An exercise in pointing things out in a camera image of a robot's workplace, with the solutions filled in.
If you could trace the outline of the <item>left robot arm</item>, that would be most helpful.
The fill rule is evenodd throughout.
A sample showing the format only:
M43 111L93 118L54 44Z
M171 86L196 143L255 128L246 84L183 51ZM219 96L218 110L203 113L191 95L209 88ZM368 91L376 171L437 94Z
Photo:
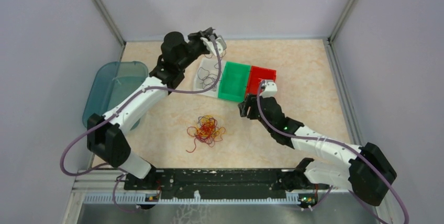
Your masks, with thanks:
M202 55L212 54L221 65L227 45L212 27L189 34L173 31L164 36L157 64L142 84L120 104L87 121L87 148L110 166L136 177L144 189L156 185L155 167L137 155L126 140L126 133L156 103L172 92L185 78L185 70Z

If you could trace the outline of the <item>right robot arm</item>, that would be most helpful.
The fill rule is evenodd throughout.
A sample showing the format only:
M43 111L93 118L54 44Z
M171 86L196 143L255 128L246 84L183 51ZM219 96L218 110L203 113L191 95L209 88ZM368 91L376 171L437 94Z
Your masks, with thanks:
M347 189L371 206L379 206L388 192L394 192L397 173L377 145L346 144L319 134L286 116L274 97L248 94L238 108L241 117L261 122L277 143L315 156L296 167L300 188L327 184Z

